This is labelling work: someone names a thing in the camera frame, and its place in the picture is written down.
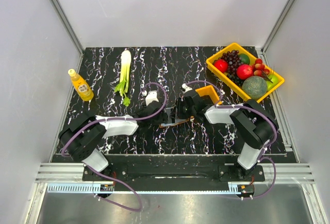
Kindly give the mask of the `small orange plastic bin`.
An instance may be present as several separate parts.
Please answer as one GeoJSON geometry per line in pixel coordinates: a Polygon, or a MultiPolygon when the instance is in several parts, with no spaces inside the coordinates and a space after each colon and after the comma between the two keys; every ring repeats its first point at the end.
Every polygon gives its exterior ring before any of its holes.
{"type": "Polygon", "coordinates": [[[211,85],[207,85],[205,87],[195,89],[195,91],[198,93],[200,97],[210,97],[213,104],[217,104],[220,101],[220,98],[216,90],[211,85]]]}

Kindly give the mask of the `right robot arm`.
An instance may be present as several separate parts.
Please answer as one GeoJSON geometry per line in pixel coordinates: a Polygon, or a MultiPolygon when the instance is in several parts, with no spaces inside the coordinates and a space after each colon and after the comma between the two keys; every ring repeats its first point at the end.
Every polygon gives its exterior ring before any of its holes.
{"type": "Polygon", "coordinates": [[[278,124],[265,109],[253,99],[238,105],[208,105],[201,97],[182,97],[176,100],[175,117],[190,117],[210,124],[233,124],[244,145],[235,167],[235,176],[245,181],[253,174],[253,167],[261,160],[266,147],[277,139],[278,124]]]}

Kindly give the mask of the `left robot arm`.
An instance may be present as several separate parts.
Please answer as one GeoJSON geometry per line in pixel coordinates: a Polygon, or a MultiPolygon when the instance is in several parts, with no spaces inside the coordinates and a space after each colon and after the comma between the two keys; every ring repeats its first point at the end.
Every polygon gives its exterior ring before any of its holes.
{"type": "Polygon", "coordinates": [[[143,126],[159,126],[167,119],[166,111],[156,103],[142,107],[133,116],[103,117],[86,112],[63,128],[58,138],[63,145],[62,151],[67,152],[73,161],[86,164],[94,169],[96,177],[107,180],[112,168],[97,149],[100,140],[118,135],[130,136],[143,126]]]}

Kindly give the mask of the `brown leather card holder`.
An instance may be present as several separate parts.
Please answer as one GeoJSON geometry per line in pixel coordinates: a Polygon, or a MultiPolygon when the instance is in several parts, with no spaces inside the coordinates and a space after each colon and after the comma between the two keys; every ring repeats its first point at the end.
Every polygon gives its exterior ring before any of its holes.
{"type": "Polygon", "coordinates": [[[174,127],[186,122],[194,121],[194,116],[190,116],[187,119],[178,118],[175,107],[165,108],[165,113],[168,119],[159,125],[160,128],[174,127]]]}

